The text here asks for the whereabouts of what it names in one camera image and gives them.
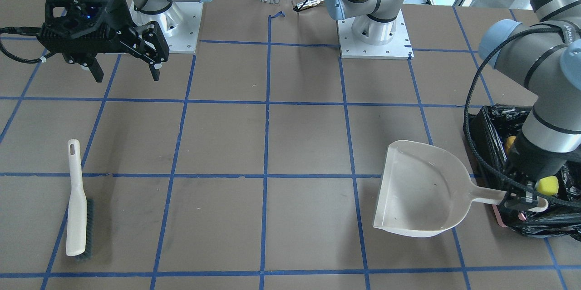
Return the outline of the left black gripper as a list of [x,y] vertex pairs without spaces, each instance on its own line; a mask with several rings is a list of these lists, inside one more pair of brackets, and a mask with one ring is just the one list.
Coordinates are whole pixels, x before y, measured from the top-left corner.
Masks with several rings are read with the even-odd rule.
[[[517,184],[536,182],[541,178],[556,176],[568,161],[580,162],[580,147],[569,152],[551,152],[537,147],[523,135],[517,135],[512,148],[504,153],[506,162],[503,166],[503,174]],[[503,207],[516,211],[539,211],[539,200],[536,195],[525,193],[509,181],[504,181],[506,194],[503,199]]]

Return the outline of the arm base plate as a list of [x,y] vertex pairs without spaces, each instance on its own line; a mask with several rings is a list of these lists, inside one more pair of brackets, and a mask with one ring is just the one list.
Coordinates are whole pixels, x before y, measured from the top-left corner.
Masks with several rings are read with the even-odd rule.
[[165,12],[148,15],[133,8],[132,19],[137,25],[157,21],[164,32],[172,54],[195,54],[201,26],[203,3],[174,2]]
[[345,59],[414,58],[402,11],[388,23],[363,15],[337,21],[340,51]]

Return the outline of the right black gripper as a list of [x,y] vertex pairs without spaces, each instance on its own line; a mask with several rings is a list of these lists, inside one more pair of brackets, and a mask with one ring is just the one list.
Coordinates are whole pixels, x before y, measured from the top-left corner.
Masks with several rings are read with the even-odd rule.
[[132,22],[125,0],[46,0],[45,23],[37,39],[48,52],[66,54],[73,62],[86,58],[86,67],[97,83],[104,73],[96,54],[127,53],[148,64],[154,81],[170,49],[161,25]]

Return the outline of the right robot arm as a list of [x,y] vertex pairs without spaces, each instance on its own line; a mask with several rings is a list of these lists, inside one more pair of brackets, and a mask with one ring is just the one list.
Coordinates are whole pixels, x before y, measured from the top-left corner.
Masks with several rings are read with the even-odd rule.
[[175,42],[193,42],[193,21],[180,3],[212,0],[46,0],[45,22],[36,33],[46,50],[61,54],[103,80],[98,54],[130,54],[145,62],[154,81]]

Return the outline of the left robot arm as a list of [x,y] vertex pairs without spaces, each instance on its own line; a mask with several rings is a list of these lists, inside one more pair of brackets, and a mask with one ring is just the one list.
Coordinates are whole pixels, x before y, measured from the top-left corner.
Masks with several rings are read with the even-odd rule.
[[463,132],[481,167],[517,195],[578,209],[579,203],[544,195],[527,183],[553,176],[568,161],[580,161],[580,0],[530,0],[530,5],[538,24],[499,21],[478,48],[483,64],[537,96],[508,153],[507,169],[494,168],[478,153],[467,111]]

